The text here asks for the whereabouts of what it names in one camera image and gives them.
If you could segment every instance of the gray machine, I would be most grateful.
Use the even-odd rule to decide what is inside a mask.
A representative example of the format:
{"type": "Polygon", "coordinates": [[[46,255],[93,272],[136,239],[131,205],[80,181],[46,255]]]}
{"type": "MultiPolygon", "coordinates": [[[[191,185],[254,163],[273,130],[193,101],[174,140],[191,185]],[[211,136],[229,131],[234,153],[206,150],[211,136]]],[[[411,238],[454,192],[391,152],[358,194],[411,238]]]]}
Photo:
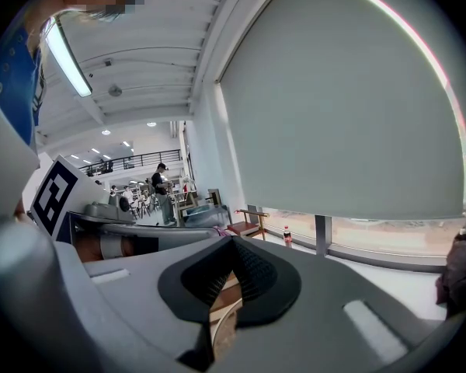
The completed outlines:
{"type": "MultiPolygon", "coordinates": [[[[26,1],[7,0],[0,30],[26,1]]],[[[57,167],[49,187],[42,185],[35,216],[41,230],[16,221],[12,212],[37,166],[0,111],[0,183],[7,184],[6,197],[0,186],[0,368],[408,373],[446,371],[466,360],[466,312],[431,332],[334,260],[210,237],[208,229],[146,228],[86,215],[87,204],[107,204],[108,195],[93,186],[87,193],[80,185],[88,177],[74,170],[57,167]],[[158,252],[82,264],[71,244],[76,225],[158,238],[158,252]],[[63,242],[55,242],[59,233],[63,242]],[[208,312],[232,271],[243,298],[237,338],[214,361],[208,312]]]]}
{"type": "Polygon", "coordinates": [[[268,242],[216,237],[83,265],[72,245],[5,221],[0,309],[17,337],[61,371],[427,371],[466,328],[461,314],[430,333],[350,268],[268,242]],[[244,307],[235,344],[214,362],[209,308],[232,270],[244,307]],[[377,326],[346,312],[355,301],[377,326]]]}

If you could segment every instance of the person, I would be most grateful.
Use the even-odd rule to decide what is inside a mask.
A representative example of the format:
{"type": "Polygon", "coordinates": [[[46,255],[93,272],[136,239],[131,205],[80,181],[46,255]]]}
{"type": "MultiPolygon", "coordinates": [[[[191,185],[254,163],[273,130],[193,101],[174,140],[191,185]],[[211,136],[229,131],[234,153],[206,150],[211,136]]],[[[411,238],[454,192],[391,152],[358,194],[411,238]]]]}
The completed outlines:
{"type": "Polygon", "coordinates": [[[152,176],[152,186],[155,188],[155,196],[157,197],[158,203],[162,210],[162,220],[164,225],[176,223],[174,218],[174,210],[172,208],[172,202],[167,194],[167,189],[172,187],[171,181],[162,181],[161,174],[165,171],[165,164],[159,163],[157,171],[152,176]]]}
{"type": "Polygon", "coordinates": [[[126,164],[124,165],[125,169],[134,169],[133,159],[131,156],[127,158],[126,164]]]}
{"type": "Polygon", "coordinates": [[[123,196],[127,198],[127,201],[129,204],[132,204],[133,203],[133,192],[131,192],[130,188],[128,187],[128,185],[126,185],[124,187],[124,192],[123,192],[123,196]]]}
{"type": "MultiPolygon", "coordinates": [[[[84,12],[110,21],[136,0],[31,0],[19,11],[0,39],[0,110],[22,140],[36,151],[34,127],[46,91],[42,70],[44,38],[53,17],[67,11],[84,12]]],[[[22,199],[14,211],[25,215],[22,199]]]]}

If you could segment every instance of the ceiling light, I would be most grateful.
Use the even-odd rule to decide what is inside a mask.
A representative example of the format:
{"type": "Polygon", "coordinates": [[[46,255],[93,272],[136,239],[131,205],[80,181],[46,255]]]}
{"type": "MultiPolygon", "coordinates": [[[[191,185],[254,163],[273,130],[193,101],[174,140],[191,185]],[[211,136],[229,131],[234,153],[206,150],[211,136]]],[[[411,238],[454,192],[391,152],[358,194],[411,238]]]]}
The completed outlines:
{"type": "Polygon", "coordinates": [[[433,55],[432,51],[428,48],[426,43],[423,41],[419,34],[393,9],[391,9],[388,5],[383,3],[381,0],[368,0],[369,2],[376,5],[379,9],[381,9],[385,14],[387,14],[390,18],[392,18],[397,25],[399,25],[402,30],[404,30],[409,37],[411,37],[412,41],[416,43],[416,46],[421,50],[423,55],[425,56],[426,60],[432,66],[433,70],[436,73],[436,76],[440,80],[442,87],[445,89],[447,87],[447,83],[449,82],[447,79],[447,75],[443,72],[440,63],[436,60],[435,56],[433,55]]]}
{"type": "Polygon", "coordinates": [[[75,61],[62,31],[59,29],[54,18],[50,20],[50,24],[51,28],[46,37],[50,51],[79,96],[89,96],[92,93],[92,89],[85,80],[81,69],[79,69],[78,63],[75,61]]]}

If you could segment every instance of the white wall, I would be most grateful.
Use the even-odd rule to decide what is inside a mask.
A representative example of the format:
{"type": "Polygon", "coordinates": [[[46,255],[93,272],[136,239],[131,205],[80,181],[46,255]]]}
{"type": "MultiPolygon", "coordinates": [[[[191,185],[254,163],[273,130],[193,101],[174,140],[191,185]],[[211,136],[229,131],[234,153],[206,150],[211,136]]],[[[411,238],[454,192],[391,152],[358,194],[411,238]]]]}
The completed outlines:
{"type": "Polygon", "coordinates": [[[23,191],[23,204],[26,211],[31,208],[37,190],[54,162],[45,152],[40,153],[38,158],[40,159],[40,168],[35,170],[23,191]]]}
{"type": "Polygon", "coordinates": [[[68,142],[59,148],[52,148],[48,151],[48,154],[56,158],[58,155],[69,156],[71,153],[89,151],[91,148],[97,148],[103,151],[106,146],[112,147],[114,144],[119,144],[123,141],[132,142],[136,138],[147,137],[150,137],[153,143],[157,145],[156,147],[149,146],[149,148],[153,149],[153,152],[155,152],[155,148],[157,147],[167,148],[160,149],[161,151],[179,148],[179,140],[177,138],[171,138],[171,130],[168,121],[158,122],[155,127],[149,127],[146,123],[141,123],[119,128],[110,127],[109,130],[112,131],[110,135],[103,135],[100,131],[97,131],[88,137],[68,142]]]}
{"type": "Polygon", "coordinates": [[[135,155],[179,149],[179,138],[171,138],[169,122],[147,127],[148,134],[132,138],[135,155]]]}
{"type": "Polygon", "coordinates": [[[207,197],[208,189],[217,188],[223,203],[227,203],[228,197],[224,189],[214,125],[210,116],[210,107],[204,97],[196,106],[193,120],[186,122],[186,133],[196,188],[200,197],[207,197]]]}

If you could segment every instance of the support beam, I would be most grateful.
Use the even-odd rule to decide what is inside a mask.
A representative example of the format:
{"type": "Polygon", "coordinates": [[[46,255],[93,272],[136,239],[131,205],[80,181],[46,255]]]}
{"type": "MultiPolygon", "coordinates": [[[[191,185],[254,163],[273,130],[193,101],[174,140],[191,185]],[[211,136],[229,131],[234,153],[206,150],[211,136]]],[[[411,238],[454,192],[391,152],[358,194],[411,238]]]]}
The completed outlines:
{"type": "Polygon", "coordinates": [[[93,117],[98,124],[105,124],[106,115],[102,112],[91,96],[86,96],[84,98],[76,96],[75,99],[83,108],[85,108],[86,112],[88,112],[88,114],[93,117]]]}
{"type": "Polygon", "coordinates": [[[39,148],[39,152],[48,152],[58,149],[62,145],[69,144],[70,142],[89,138],[90,136],[99,134],[99,132],[105,128],[113,130],[146,123],[147,121],[162,122],[171,120],[191,120],[191,118],[192,115],[189,113],[186,105],[161,106],[113,113],[106,115],[104,125],[89,121],[57,131],[55,134],[48,137],[48,143],[42,148],[39,148]]]}
{"type": "Polygon", "coordinates": [[[190,112],[200,100],[203,82],[221,78],[235,48],[270,0],[221,0],[200,52],[193,78],[190,112]]]}
{"type": "MultiPolygon", "coordinates": [[[[203,42],[202,49],[200,50],[199,61],[196,65],[195,76],[193,77],[193,85],[191,96],[192,99],[197,99],[200,93],[200,86],[202,85],[203,75],[207,69],[210,56],[216,46],[217,39],[221,35],[224,25],[237,5],[238,0],[221,0],[221,4],[217,7],[216,15],[212,19],[207,32],[205,41],[203,42]]],[[[190,112],[193,109],[193,104],[190,104],[190,112]]]]}
{"type": "Polygon", "coordinates": [[[332,218],[324,215],[315,215],[316,224],[316,253],[320,256],[328,254],[332,244],[332,218]]]}

